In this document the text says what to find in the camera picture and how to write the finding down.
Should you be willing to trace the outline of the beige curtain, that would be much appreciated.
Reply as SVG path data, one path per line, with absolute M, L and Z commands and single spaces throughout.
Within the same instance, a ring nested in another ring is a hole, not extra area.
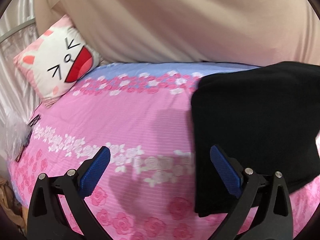
M 68 15 L 108 62 L 319 64 L 307 0 L 34 0 L 39 33 Z

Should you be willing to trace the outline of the white cartoon cat pillow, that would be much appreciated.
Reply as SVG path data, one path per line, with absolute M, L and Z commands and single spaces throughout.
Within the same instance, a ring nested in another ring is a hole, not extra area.
M 51 107 L 101 61 L 64 15 L 13 59 L 41 102 Z

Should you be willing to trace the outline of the clear plastic bag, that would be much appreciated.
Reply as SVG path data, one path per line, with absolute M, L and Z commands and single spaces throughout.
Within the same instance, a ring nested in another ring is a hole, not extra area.
M 32 127 L 15 112 L 10 112 L 1 126 L 1 150 L 8 161 L 19 162 L 30 141 Z

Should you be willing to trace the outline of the pink rose bedsheet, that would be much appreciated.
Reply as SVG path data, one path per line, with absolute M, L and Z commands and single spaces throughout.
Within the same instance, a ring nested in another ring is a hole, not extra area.
M 63 176 L 103 146 L 110 162 L 85 202 L 111 239 L 210 239 L 227 216 L 195 212 L 191 97 L 207 75 L 262 68 L 239 63 L 113 63 L 78 81 L 50 108 L 40 106 L 19 163 L 9 167 L 29 213 L 40 174 Z M 240 229 L 249 229 L 263 191 Z M 292 239 L 319 239 L 319 175 L 289 192 Z M 72 229 L 80 232 L 59 196 Z

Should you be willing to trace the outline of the black pants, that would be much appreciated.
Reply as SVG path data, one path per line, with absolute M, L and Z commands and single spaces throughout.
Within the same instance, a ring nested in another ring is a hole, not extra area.
M 258 174 L 281 172 L 289 192 L 319 175 L 319 66 L 280 62 L 204 76 L 191 97 L 195 212 L 227 213 L 236 204 L 210 160 L 218 145 Z

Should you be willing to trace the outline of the silver satin curtain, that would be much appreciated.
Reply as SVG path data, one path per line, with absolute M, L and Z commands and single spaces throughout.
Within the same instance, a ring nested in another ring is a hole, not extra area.
M 1 15 L 1 126 L 9 113 L 28 121 L 40 98 L 13 58 L 38 37 L 34 0 L 10 0 Z

